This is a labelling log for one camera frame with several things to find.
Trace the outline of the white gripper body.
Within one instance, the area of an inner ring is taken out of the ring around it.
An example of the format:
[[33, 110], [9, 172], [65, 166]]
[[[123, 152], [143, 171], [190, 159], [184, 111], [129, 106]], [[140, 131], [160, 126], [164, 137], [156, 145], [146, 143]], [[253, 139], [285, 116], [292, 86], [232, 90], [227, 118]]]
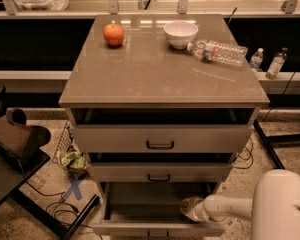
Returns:
[[197, 222], [205, 222], [209, 219], [209, 215], [204, 208], [204, 200], [196, 198], [193, 201], [193, 218]]

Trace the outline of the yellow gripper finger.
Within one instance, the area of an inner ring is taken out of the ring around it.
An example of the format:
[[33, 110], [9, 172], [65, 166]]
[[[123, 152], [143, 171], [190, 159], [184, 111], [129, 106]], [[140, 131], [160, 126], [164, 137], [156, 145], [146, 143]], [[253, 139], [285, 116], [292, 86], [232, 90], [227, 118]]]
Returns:
[[188, 207], [188, 206], [192, 206], [192, 205], [195, 205], [195, 204], [203, 202], [203, 201], [204, 201], [204, 199], [200, 198], [200, 197], [186, 198], [186, 199], [181, 201], [181, 206], [182, 207]]
[[182, 208], [180, 208], [180, 211], [184, 216], [186, 216], [187, 218], [193, 220], [191, 210], [189, 211], [188, 209], [182, 207]]

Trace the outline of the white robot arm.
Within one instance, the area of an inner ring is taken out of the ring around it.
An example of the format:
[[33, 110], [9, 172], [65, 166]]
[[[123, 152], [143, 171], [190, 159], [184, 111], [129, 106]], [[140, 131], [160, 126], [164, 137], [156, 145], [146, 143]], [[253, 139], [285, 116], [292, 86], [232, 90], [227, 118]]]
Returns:
[[251, 221], [251, 240], [300, 240], [300, 175], [275, 169], [263, 174], [252, 199], [209, 195], [181, 202], [195, 222], [227, 226], [233, 218]]

